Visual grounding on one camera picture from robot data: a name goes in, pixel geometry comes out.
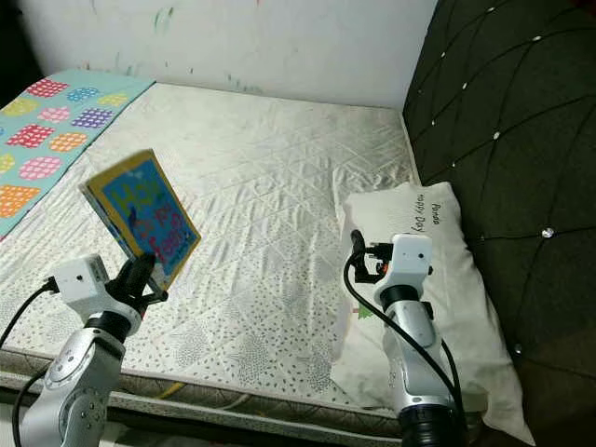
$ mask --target headboard button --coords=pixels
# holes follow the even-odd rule
[[[542,237],[546,238],[546,239],[550,239],[551,237],[555,236],[555,230],[548,227],[545,228],[544,230],[542,230]]]

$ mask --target book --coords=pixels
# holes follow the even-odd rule
[[[146,252],[156,256],[149,287],[155,292],[166,291],[201,235],[154,151],[147,149],[125,158],[80,189],[131,260]]]

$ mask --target tufted headboard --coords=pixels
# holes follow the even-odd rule
[[[538,445],[579,423],[596,445],[594,3],[439,0],[404,107],[423,184],[460,201]]]

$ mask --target wall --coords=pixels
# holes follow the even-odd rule
[[[323,102],[404,103],[436,0],[20,0],[71,67]]]

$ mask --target pillow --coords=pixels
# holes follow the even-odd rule
[[[433,274],[425,280],[424,300],[432,303],[435,325],[452,350],[467,412],[483,411],[488,427],[535,445],[523,419],[522,388],[505,348],[498,317],[460,229],[460,209],[448,183],[429,187],[403,183],[397,188],[353,194],[343,206],[342,247],[352,251],[357,228],[367,246],[389,242],[396,233],[432,239]],[[369,266],[374,271],[373,261]],[[370,301],[373,285],[355,284]],[[388,363],[382,346],[383,323],[348,296],[343,350],[332,379],[362,407],[391,408]]]

